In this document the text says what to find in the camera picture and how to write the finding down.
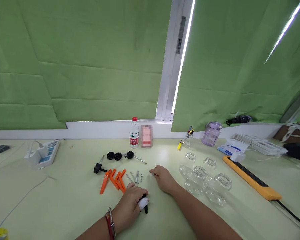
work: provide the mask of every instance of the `orange handle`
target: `orange handle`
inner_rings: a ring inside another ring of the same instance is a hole
[[[114,169],[112,171],[112,173],[110,174],[110,181],[113,183],[113,185],[116,187],[117,190],[119,190],[119,186],[117,185],[116,181],[113,179],[113,175],[116,172],[116,169]]]
[[[120,173],[121,172],[118,172],[118,175],[116,176],[116,183],[118,184],[119,189],[123,192],[123,188],[121,186],[121,183],[119,182]]]
[[[120,181],[120,183],[121,183],[121,186],[122,186],[122,192],[124,193],[125,191],[126,191],[126,187],[124,186],[124,183],[123,183],[123,180],[122,180],[122,177],[123,177],[123,175],[126,173],[126,170],[124,169],[123,171],[122,171],[122,173],[120,174],[120,176],[119,176],[119,181]]]
[[[111,173],[111,169],[104,174],[104,178],[103,178],[103,183],[102,183],[102,186],[101,186],[100,194],[102,194],[104,192],[104,189],[106,188],[107,181],[108,181],[110,173]]]

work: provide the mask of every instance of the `wrist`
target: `wrist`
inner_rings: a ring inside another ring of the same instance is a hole
[[[120,213],[114,208],[112,210],[112,220],[114,223],[114,228],[116,230],[117,235],[124,230],[123,228],[123,221],[120,217]]]
[[[173,198],[175,198],[176,195],[178,195],[178,193],[180,192],[180,189],[183,189],[183,188],[176,182],[175,186],[170,191],[170,195]]]

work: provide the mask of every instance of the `white baseboard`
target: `white baseboard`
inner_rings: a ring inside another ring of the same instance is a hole
[[[153,138],[184,138],[184,132],[171,132],[172,121],[138,121],[140,125],[152,125]],[[129,138],[131,121],[67,122],[68,129],[56,130],[0,130],[0,139],[124,139]],[[221,130],[220,138],[233,138],[236,133],[271,138],[282,124],[247,123]],[[202,138],[204,131],[195,132]]]

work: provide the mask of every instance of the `hand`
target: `hand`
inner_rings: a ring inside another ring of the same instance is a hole
[[[117,234],[130,227],[136,220],[140,213],[138,202],[144,194],[149,193],[146,189],[135,186],[134,183],[127,186],[119,203],[112,210],[112,219]]]
[[[174,180],[174,178],[171,176],[169,171],[162,166],[157,165],[149,172],[154,174],[159,188],[166,193],[171,194],[173,190],[175,190],[179,186],[176,180]]]

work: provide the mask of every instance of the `black cable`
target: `black cable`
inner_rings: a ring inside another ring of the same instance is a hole
[[[276,200],[276,202],[278,202],[288,213],[291,214],[291,216],[293,216],[300,223],[300,219],[296,215],[294,215],[285,205],[283,205],[282,202],[280,202],[279,200]]]

